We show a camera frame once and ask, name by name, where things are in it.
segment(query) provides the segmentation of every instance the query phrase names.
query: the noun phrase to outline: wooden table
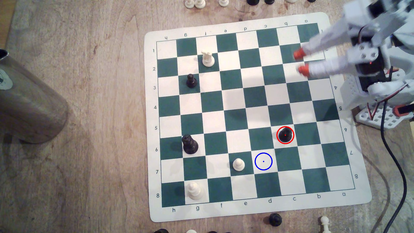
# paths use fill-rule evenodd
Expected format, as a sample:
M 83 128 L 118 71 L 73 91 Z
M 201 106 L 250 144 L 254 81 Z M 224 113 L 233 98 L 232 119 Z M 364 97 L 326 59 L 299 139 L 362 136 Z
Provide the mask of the wooden table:
M 66 127 L 52 141 L 29 145 L 1 134 L 0 232 L 142 232 L 166 228 L 219 233 L 382 232 L 402 195 L 400 174 L 380 132 L 358 126 L 373 199 L 368 204 L 167 223 L 149 218 L 144 92 L 144 36 L 156 30 L 325 12 L 331 23 L 346 0 L 263 1 L 256 7 L 216 0 L 202 10 L 182 0 L 29 1 L 16 5 L 7 49 L 69 103 Z M 414 231 L 414 145 L 408 122 L 386 132 L 408 180 L 394 232 Z

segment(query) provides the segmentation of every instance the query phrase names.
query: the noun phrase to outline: white chess piece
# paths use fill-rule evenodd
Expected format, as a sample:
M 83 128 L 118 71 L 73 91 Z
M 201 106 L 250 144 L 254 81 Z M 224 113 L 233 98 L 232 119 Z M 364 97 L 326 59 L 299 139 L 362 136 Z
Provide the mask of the white chess piece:
M 210 52 L 201 51 L 203 54 L 203 65 L 206 67 L 212 67 L 214 65 L 214 57 Z
M 322 233 L 331 233 L 328 229 L 329 226 L 329 219 L 327 216 L 323 216 L 322 218 L 320 218 L 320 222 L 322 223 L 323 226 L 323 232 Z
M 195 7 L 197 7 L 198 9 L 202 9 L 205 6 L 206 6 L 205 0 L 195 0 Z
M 194 0 L 185 0 L 184 4 L 185 4 L 185 7 L 188 8 L 188 9 L 193 8 L 194 5 L 195 5 Z
M 187 185 L 188 196 L 193 200 L 198 200 L 203 196 L 201 187 L 194 181 Z
M 241 170 L 244 169 L 244 161 L 240 158 L 237 158 L 236 160 L 233 161 L 233 168 L 240 172 Z
M 219 4 L 222 7 L 226 7 L 229 4 L 229 0 L 219 0 Z

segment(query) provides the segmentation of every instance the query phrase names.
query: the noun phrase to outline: black cable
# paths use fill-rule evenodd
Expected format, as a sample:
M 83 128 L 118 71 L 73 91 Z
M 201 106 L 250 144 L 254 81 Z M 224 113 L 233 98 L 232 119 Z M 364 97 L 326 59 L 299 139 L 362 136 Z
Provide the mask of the black cable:
M 392 76 L 392 70 L 393 70 L 393 67 L 391 66 L 390 76 L 389 76 L 390 80 L 391 80 L 391 76 Z M 390 221 L 388 221 L 388 224 L 385 227 L 383 233 L 387 233 L 388 230 L 390 229 L 391 224 L 394 222 L 394 219 L 397 217 L 399 211 L 402 208 L 402 205 L 404 204 L 405 197 L 407 196 L 407 180 L 405 179 L 404 171 L 402 170 L 400 164 L 398 163 L 398 160 L 396 159 L 396 157 L 392 153 L 390 147 L 388 146 L 387 141 L 385 140 L 385 136 L 384 136 L 384 122 L 385 122 L 385 114 L 386 114 L 386 111 L 387 111 L 387 103 L 388 103 L 388 100 L 384 101 L 383 115 L 381 117 L 381 138 L 383 140 L 385 148 L 387 149 L 387 151 L 390 154 L 392 160 L 394 160 L 395 165 L 397 166 L 398 170 L 400 171 L 401 178 L 402 178 L 403 192 L 402 192 L 402 198 L 401 198 L 400 204 L 397 206 L 397 209 L 395 210 L 394 214 L 392 215 Z

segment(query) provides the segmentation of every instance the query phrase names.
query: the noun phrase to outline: captured chess piece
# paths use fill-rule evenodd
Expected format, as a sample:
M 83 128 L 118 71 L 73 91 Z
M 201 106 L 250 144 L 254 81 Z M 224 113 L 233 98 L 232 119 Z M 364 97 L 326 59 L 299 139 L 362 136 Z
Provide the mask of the captured chess piece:
M 189 88 L 194 88 L 196 87 L 198 84 L 197 79 L 194 77 L 193 74 L 188 74 L 187 75 L 187 87 Z
M 280 226 L 282 224 L 282 217 L 278 213 L 272 213 L 269 216 L 269 223 L 272 226 Z
M 198 143 L 189 135 L 186 134 L 181 139 L 183 141 L 183 149 L 189 155 L 194 154 L 198 150 Z
M 279 140 L 281 142 L 290 142 L 290 140 L 292 140 L 292 130 L 290 130 L 288 127 L 284 127 L 280 132 L 279 132 Z

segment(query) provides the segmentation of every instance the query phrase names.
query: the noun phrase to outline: chess mat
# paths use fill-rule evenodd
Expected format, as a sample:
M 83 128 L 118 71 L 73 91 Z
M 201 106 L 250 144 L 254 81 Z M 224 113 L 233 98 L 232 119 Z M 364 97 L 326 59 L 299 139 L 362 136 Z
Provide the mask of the chess mat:
M 152 221 L 362 204 L 371 191 L 335 75 L 306 79 L 293 51 L 329 27 L 324 13 L 150 32 L 145 37 Z M 201 51 L 215 59 L 202 64 Z M 195 88 L 186 85 L 191 73 Z M 284 126 L 289 144 L 277 140 Z M 199 145 L 188 155 L 181 137 Z M 245 162 L 238 172 L 232 163 Z M 203 197 L 188 197 L 194 181 Z

